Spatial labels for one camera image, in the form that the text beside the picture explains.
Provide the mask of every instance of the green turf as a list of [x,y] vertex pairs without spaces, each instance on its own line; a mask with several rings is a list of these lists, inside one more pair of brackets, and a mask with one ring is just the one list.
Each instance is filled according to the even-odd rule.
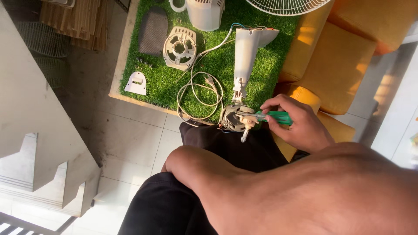
[[[176,3],[176,1],[174,1],[174,4],[176,6],[182,6],[184,0],[178,1],[182,2]],[[176,83],[179,77],[183,74],[183,71],[167,67],[162,56],[157,58],[138,52],[138,31],[141,24],[141,19],[143,14],[152,5],[161,6],[166,11],[168,17],[167,35],[171,32],[171,29],[174,26],[182,26],[196,32],[196,44],[198,53],[221,43],[226,37],[233,22],[238,22],[243,25],[249,25],[252,27],[267,26],[279,29],[280,33],[273,42],[268,44],[265,48],[258,49],[251,78],[246,87],[247,98],[245,99],[245,104],[250,108],[259,110],[260,105],[262,105],[266,99],[272,96],[279,71],[283,65],[290,43],[293,39],[294,31],[299,17],[269,15],[256,9],[245,0],[226,0],[221,26],[218,30],[213,32],[203,32],[194,28],[190,24],[187,10],[182,13],[174,12],[171,9],[168,0],[164,0],[162,3],[155,3],[154,0],[140,0],[137,18],[131,36],[126,67],[123,73],[123,79],[120,81],[119,92],[122,95],[160,107],[176,110],[177,92],[190,79],[190,73],[187,72],[181,78],[181,80]],[[235,31],[233,31],[229,37],[229,40],[234,38]],[[208,72],[221,82],[224,89],[224,104],[231,103],[233,94],[232,88],[234,86],[234,54],[235,43],[231,42],[217,50],[211,51],[194,68],[195,72]],[[140,64],[136,59],[137,56],[143,57],[145,61],[153,64],[154,67],[150,69],[146,65]],[[133,72],[137,71],[135,66],[140,66],[142,68],[142,72],[147,79],[146,96],[124,91],[129,76]],[[203,76],[200,75],[197,75],[194,78],[194,82],[206,85]],[[199,88],[196,86],[195,90],[203,102],[214,103],[216,101],[215,94],[208,89]],[[213,107],[207,107],[200,104],[194,98],[190,87],[187,89],[183,97],[182,107],[189,114],[195,117],[205,117],[213,109]],[[217,123],[219,119],[219,112],[220,108],[218,108],[218,111],[207,121]]]

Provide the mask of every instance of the white tile floor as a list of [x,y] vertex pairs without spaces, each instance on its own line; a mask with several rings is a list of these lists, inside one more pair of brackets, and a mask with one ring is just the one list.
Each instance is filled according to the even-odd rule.
[[[127,16],[119,6],[112,6],[113,1],[109,3],[107,51],[74,48],[68,58],[70,83],[65,90],[56,91],[90,152],[103,163],[95,206],[63,233],[66,235],[116,235],[141,184],[158,173],[169,153],[182,145],[177,116],[107,95]],[[356,129],[354,141],[371,144],[377,133],[382,118],[376,114],[384,113],[376,110],[381,105],[376,93],[397,57],[397,52],[374,57],[348,113],[335,116]],[[0,201],[0,211],[53,230],[68,218],[12,201]]]

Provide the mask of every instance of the hand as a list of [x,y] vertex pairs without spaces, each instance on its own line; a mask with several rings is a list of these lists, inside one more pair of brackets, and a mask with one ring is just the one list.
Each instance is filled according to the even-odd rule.
[[293,124],[287,130],[279,126],[274,118],[266,116],[270,130],[286,143],[308,153],[318,152],[335,143],[309,105],[287,95],[279,94],[266,100],[260,108],[263,113],[268,113],[274,106],[279,106],[279,111],[288,112],[293,120]]

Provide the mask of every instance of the electrical wire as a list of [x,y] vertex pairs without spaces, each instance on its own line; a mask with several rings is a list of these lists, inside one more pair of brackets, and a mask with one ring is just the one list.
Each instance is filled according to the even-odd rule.
[[[210,116],[212,116],[215,112],[216,112],[216,110],[217,110],[217,108],[218,108],[218,106],[219,106],[219,103],[221,104],[221,110],[222,109],[224,109],[224,103],[222,102],[222,99],[223,99],[223,97],[224,97],[224,90],[223,90],[223,88],[222,88],[222,85],[221,85],[221,83],[218,81],[218,79],[216,79],[216,77],[214,77],[214,76],[212,76],[211,74],[209,74],[209,73],[206,73],[206,72],[197,72],[196,74],[194,74],[193,75],[193,68],[194,68],[194,65],[196,64],[196,61],[197,62],[200,62],[200,60],[205,56],[205,55],[207,55],[210,51],[213,51],[213,50],[216,50],[216,49],[218,49],[219,47],[221,47],[222,45],[224,45],[224,44],[226,44],[227,42],[227,40],[228,40],[228,38],[229,38],[229,36],[231,35],[231,33],[232,33],[232,29],[233,29],[233,27],[234,26],[241,26],[241,27],[243,27],[243,28],[245,28],[245,29],[248,29],[247,27],[245,27],[245,26],[243,26],[242,24],[240,24],[240,23],[233,23],[232,25],[231,25],[231,28],[229,29],[229,32],[228,32],[228,34],[227,34],[227,36],[225,37],[225,39],[219,44],[219,45],[217,45],[217,46],[215,46],[215,47],[213,47],[213,48],[210,48],[210,49],[208,49],[208,50],[205,50],[205,51],[203,51],[203,52],[201,52],[201,53],[199,53],[195,58],[194,58],[194,61],[192,62],[192,65],[191,65],[191,67],[190,67],[190,80],[189,80],[189,82],[186,84],[186,85],[184,85],[183,87],[181,87],[180,88],[180,90],[178,91],[178,93],[177,93],[177,114],[178,114],[178,116],[184,121],[184,122],[186,122],[187,124],[189,124],[189,125],[192,125],[192,126],[195,126],[195,127],[197,127],[197,125],[195,125],[195,124],[192,124],[192,123],[189,123],[189,122],[187,122],[187,120],[185,120],[181,115],[180,115],[180,110],[182,111],[182,113],[184,113],[184,114],[186,114],[187,116],[189,116],[191,119],[193,119],[193,120],[203,120],[203,119],[207,119],[207,118],[209,118]],[[206,83],[207,84],[209,84],[211,87],[207,87],[207,86],[204,86],[204,85],[201,85],[201,84],[197,84],[197,83],[193,83],[193,78],[196,76],[196,75],[198,75],[198,74],[205,74],[205,75],[207,75],[208,77],[205,77],[205,81],[206,81]],[[218,90],[217,90],[217,88],[216,88],[216,85],[215,85],[215,82],[213,81],[213,80],[215,80],[217,83],[218,83],[218,86],[221,88],[221,94],[219,94],[219,92],[218,92]],[[200,99],[199,99],[199,97],[196,95],[196,92],[195,92],[195,90],[194,90],[194,85],[197,85],[197,86],[199,86],[199,87],[203,87],[203,88],[205,88],[205,89],[209,89],[209,90],[211,90],[211,91],[213,91],[215,94],[216,94],[216,98],[217,98],[217,101],[216,101],[216,103],[214,103],[214,104],[207,104],[207,103],[204,103],[203,101],[201,101]],[[191,89],[192,89],[192,91],[193,91],[193,94],[194,94],[194,96],[196,97],[196,99],[201,103],[201,104],[203,104],[203,105],[205,105],[205,106],[215,106],[215,108],[214,108],[214,110],[211,112],[211,114],[209,114],[208,116],[206,116],[206,117],[202,117],[202,118],[197,118],[197,117],[193,117],[193,116],[191,116],[190,114],[188,114],[182,107],[181,107],[181,105],[180,105],[180,103],[181,103],[181,99],[183,98],[183,95],[184,95],[184,93],[185,93],[185,91],[186,91],[186,88],[188,87],[188,86],[191,86]]]

